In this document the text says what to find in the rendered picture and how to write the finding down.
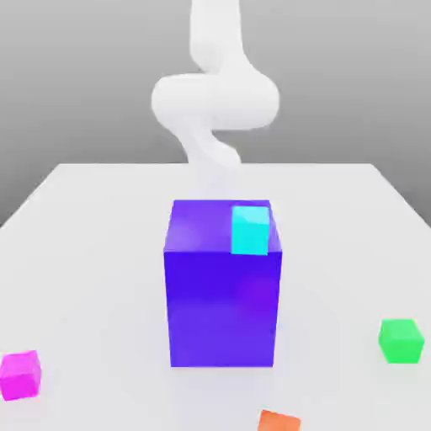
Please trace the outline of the small cyan cube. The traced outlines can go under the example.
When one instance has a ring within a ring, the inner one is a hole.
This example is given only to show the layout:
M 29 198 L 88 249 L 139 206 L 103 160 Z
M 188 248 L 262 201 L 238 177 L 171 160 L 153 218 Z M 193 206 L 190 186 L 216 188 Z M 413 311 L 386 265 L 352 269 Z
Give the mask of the small cyan cube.
M 267 255 L 269 252 L 269 208 L 235 205 L 231 218 L 231 253 Z

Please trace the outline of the small orange cube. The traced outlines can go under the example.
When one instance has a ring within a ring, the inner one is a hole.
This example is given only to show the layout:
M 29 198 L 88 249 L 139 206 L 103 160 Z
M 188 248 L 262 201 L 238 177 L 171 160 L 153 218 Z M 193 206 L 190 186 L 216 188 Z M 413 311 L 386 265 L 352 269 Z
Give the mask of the small orange cube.
M 301 420 L 294 416 L 263 410 L 258 431 L 300 431 Z

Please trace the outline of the small green cube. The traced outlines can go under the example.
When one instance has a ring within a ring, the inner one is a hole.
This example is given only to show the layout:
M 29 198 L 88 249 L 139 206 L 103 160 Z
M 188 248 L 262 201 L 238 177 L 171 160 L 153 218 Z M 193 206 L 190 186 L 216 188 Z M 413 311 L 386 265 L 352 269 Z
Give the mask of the small green cube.
M 389 364 L 417 364 L 423 352 L 424 336 L 413 319 L 383 319 L 378 342 Z

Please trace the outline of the small magenta cube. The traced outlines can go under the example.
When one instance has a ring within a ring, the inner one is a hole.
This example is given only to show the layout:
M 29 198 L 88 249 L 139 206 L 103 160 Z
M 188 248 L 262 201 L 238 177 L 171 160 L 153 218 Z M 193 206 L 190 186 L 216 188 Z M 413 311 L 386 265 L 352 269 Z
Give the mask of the small magenta cube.
M 4 401 L 38 396 L 40 382 L 41 367 L 36 350 L 3 356 L 0 364 L 0 394 Z

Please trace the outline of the large purple box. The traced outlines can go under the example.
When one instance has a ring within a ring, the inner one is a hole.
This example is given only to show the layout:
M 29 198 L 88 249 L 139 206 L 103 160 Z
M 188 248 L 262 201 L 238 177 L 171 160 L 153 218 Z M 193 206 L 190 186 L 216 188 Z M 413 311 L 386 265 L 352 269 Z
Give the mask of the large purple box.
M 265 209 L 265 254 L 233 253 L 237 208 Z M 163 249 L 173 367 L 270 367 L 283 251 L 268 200 L 175 200 Z

